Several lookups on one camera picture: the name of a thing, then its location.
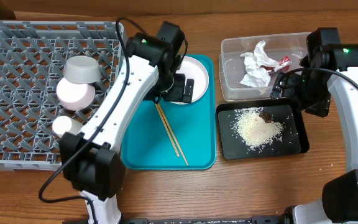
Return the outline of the wooden chopstick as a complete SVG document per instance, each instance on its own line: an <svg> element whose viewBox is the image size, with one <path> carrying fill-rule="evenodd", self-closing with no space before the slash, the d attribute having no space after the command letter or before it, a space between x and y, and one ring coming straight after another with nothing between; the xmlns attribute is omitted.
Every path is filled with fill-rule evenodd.
<svg viewBox="0 0 358 224"><path fill-rule="evenodd" d="M160 116L160 119L161 119L161 121L162 121L162 123L163 123L163 126L164 126L164 128L165 128L165 130L166 130L166 132L167 132L168 138L169 138L169 140L170 140L170 142L171 142L171 144L172 144L172 147L173 147L173 149L174 149L174 151L175 151L175 154L176 154L177 157L179 157L180 155L179 155L178 149L177 149L177 147L176 147L176 144L174 143L174 140L173 140L173 138L172 138L172 134L171 134L171 132L169 131L169 128L168 128L168 126L167 126L167 123L165 122L165 119L164 119L164 117L163 117L163 113L162 113L162 111L161 111L161 109L160 109L160 105L159 105L159 104L155 104L155 107L156 107L157 112L158 112L158 114L159 114L159 116Z"/></svg>
<svg viewBox="0 0 358 224"><path fill-rule="evenodd" d="M177 147L177 149L178 149L178 152L179 152L179 157L182 157L183 158L183 160L185 161L185 164L187 165L187 166L189 166L189 163L188 163L188 161L187 161L187 159L186 159L186 157L185 157L185 154L184 154L184 152L183 152L183 149L181 148L181 146L180 146L180 144L179 144L179 142L178 142L178 139L177 139L177 137L175 136L175 133L173 132L173 129L171 128L171 126L170 126L170 123L168 122L168 119L167 119L167 117L166 117L166 115L165 115L165 113L164 113L164 111L163 111L163 109L162 109L162 107L160 106L160 109L161 109L161 111L162 111L162 113L163 113L163 117L164 117L164 119L165 119L165 122L167 123L167 126L168 126L168 128L169 128L169 131L171 132L171 134L172 134L172 138L173 138L173 140L174 140L174 143L176 144L176 147Z"/></svg>

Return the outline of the large pink plate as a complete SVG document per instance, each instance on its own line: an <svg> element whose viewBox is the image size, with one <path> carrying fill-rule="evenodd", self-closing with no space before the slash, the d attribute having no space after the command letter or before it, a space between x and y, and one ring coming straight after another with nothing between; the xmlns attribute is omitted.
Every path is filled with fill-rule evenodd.
<svg viewBox="0 0 358 224"><path fill-rule="evenodd" d="M209 75L206 67L199 60L185 56L177 73L184 74L185 82L189 79L194 80L191 104L201 103L209 86Z"/></svg>

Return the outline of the brown food scrap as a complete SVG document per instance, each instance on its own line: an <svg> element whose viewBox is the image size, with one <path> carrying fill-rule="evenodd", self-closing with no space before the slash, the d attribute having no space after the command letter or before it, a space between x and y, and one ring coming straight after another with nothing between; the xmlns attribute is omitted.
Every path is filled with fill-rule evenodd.
<svg viewBox="0 0 358 224"><path fill-rule="evenodd" d="M268 112L261 112L259 116L264 120L265 123L271 123L273 121L272 116Z"/></svg>

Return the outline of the white napkin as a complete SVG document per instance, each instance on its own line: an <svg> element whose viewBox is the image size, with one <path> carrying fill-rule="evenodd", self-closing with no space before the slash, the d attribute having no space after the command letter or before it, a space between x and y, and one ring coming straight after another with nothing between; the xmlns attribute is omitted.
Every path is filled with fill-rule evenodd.
<svg viewBox="0 0 358 224"><path fill-rule="evenodd" d="M269 72L274 70L279 62L267 56L264 50L265 45L265 41L261 40L253 52L240 54L244 58L246 70L240 84L252 88L268 87L271 80Z"/></svg>

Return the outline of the white rice pile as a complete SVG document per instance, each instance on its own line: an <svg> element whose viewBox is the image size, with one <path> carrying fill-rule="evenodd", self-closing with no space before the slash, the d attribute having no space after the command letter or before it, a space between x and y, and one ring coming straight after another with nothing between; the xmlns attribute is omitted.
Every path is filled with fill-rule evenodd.
<svg viewBox="0 0 358 224"><path fill-rule="evenodd" d="M275 140L282 142L285 125L272 118L263 118L263 108L242 108L234 110L234 121L231 122L232 136L245 145L247 153L261 153Z"/></svg>

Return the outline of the grey bowl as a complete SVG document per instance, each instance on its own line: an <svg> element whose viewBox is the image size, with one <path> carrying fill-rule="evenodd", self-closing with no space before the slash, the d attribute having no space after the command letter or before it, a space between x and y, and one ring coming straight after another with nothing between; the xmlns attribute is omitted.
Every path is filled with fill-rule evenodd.
<svg viewBox="0 0 358 224"><path fill-rule="evenodd" d="M95 83L102 78L98 61L88 56L70 57L64 66L63 76L76 84Z"/></svg>

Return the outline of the small pink bowl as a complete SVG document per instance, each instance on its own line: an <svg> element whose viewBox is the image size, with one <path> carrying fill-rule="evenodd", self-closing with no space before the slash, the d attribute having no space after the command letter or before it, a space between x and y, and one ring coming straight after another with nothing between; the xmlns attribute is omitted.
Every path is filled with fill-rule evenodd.
<svg viewBox="0 0 358 224"><path fill-rule="evenodd" d="M89 84L76 84L62 78L57 84L56 94L64 108L79 111L93 102L96 90Z"/></svg>

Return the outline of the cream white cup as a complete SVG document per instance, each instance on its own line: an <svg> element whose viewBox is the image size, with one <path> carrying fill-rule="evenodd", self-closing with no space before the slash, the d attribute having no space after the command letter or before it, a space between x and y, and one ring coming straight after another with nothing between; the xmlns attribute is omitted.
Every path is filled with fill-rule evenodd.
<svg viewBox="0 0 358 224"><path fill-rule="evenodd" d="M79 121L68 116L59 116L52 123L52 131L60 138L65 133L77 135L82 127L83 125Z"/></svg>

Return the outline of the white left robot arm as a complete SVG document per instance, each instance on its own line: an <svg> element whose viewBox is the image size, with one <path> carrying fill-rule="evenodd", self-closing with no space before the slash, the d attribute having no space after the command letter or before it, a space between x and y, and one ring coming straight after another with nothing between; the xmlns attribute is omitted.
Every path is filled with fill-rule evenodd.
<svg viewBox="0 0 358 224"><path fill-rule="evenodd" d="M143 100L191 103L193 80L177 68L187 41L178 25L163 22L156 36L143 31L124 43L120 74L93 117L78 134L65 133L60 142L59 169L79 199L86 203L88 223L120 223L114 196L125 176L119 151L125 131Z"/></svg>

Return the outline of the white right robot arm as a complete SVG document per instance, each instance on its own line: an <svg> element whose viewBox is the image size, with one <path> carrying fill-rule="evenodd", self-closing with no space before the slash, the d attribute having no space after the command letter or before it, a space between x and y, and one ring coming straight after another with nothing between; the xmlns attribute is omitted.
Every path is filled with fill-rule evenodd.
<svg viewBox="0 0 358 224"><path fill-rule="evenodd" d="M346 147L345 174L323 187L320 199L288 207L284 223L358 223L358 44L342 44L336 28L306 38L300 67L276 78L272 98L289 98L299 110L320 117L335 102Z"/></svg>

